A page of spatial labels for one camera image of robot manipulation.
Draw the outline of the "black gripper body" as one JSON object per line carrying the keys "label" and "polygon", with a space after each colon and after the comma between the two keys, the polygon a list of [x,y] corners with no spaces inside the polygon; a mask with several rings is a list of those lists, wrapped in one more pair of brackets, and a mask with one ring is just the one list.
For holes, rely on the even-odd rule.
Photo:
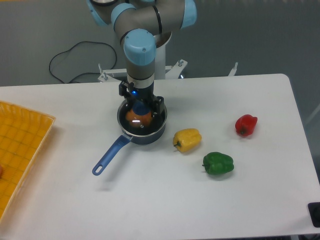
{"label": "black gripper body", "polygon": [[136,88],[133,83],[127,84],[128,96],[126,97],[126,103],[128,106],[132,106],[136,101],[140,101],[152,107],[154,103],[154,84],[146,88]]}

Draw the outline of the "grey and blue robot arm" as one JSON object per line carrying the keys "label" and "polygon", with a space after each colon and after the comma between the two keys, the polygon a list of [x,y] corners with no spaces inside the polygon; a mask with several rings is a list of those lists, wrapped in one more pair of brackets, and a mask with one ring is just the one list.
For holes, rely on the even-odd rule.
{"label": "grey and blue robot arm", "polygon": [[88,8],[98,25],[112,25],[126,61],[127,80],[119,95],[127,104],[142,105],[144,112],[161,114],[164,100],[154,95],[156,37],[189,26],[197,20],[193,0],[89,0]]}

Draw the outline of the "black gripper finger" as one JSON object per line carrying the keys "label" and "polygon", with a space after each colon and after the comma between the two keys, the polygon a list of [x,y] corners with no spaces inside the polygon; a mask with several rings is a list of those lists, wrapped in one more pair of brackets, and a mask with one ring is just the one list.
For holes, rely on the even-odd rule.
{"label": "black gripper finger", "polygon": [[159,116],[165,108],[164,98],[162,96],[153,95],[149,99],[149,108],[152,116]]}
{"label": "black gripper finger", "polygon": [[119,90],[119,95],[125,98],[127,104],[132,105],[133,104],[133,96],[131,94],[129,84],[125,81],[121,81],[118,86],[118,90]]}

